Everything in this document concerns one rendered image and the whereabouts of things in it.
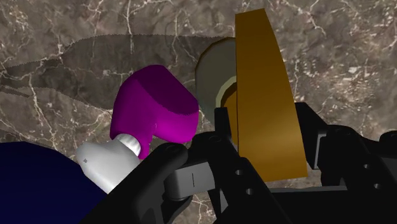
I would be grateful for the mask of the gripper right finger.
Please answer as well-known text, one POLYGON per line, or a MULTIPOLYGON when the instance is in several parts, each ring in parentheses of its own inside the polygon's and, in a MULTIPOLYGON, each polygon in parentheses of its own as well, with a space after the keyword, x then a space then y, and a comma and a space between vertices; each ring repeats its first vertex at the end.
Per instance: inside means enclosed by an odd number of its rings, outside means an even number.
POLYGON ((373 141, 327 124, 306 103, 295 104, 307 163, 321 172, 309 192, 317 224, 397 224, 397 130, 373 141))

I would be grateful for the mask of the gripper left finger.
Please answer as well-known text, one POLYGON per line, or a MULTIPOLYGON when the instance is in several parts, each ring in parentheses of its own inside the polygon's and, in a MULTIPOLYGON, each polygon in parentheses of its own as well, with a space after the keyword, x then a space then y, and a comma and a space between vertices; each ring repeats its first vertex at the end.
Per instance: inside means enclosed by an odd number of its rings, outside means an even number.
POLYGON ((213 132, 195 135, 190 148, 158 146, 80 224, 172 224, 204 191, 216 213, 213 224, 292 224, 231 143, 227 109, 214 115, 213 132))

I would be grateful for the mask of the golden brown block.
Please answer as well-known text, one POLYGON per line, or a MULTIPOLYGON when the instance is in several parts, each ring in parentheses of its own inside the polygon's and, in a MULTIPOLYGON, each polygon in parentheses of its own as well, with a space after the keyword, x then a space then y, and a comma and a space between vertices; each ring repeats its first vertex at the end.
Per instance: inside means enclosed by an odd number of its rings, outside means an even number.
POLYGON ((288 74, 264 9, 235 16, 239 155, 264 181, 307 176, 288 74))

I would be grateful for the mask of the white bottle with magenta cap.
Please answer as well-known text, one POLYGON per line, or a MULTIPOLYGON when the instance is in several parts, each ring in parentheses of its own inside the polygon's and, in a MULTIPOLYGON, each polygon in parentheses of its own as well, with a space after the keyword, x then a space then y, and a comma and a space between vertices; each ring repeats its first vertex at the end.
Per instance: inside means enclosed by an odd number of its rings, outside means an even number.
POLYGON ((186 143, 199 120, 196 98, 162 65, 132 73, 117 93, 110 141, 85 141, 76 150, 84 175, 110 193, 150 153, 154 137, 186 143))

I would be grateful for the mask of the dark blue round object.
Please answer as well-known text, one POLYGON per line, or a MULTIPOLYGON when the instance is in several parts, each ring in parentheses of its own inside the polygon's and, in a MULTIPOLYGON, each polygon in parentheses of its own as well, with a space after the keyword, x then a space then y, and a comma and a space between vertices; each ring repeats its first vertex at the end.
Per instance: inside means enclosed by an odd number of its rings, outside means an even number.
POLYGON ((105 196, 58 151, 0 143, 0 224, 78 224, 105 196))

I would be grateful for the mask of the grey round dish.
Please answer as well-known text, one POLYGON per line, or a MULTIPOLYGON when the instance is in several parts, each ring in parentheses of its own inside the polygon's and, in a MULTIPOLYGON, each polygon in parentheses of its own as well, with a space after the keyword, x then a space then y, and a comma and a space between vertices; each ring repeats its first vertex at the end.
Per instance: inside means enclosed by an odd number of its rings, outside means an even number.
POLYGON ((223 107, 236 90, 235 38, 211 44, 195 68, 196 98, 205 117, 212 123, 214 110, 223 107))

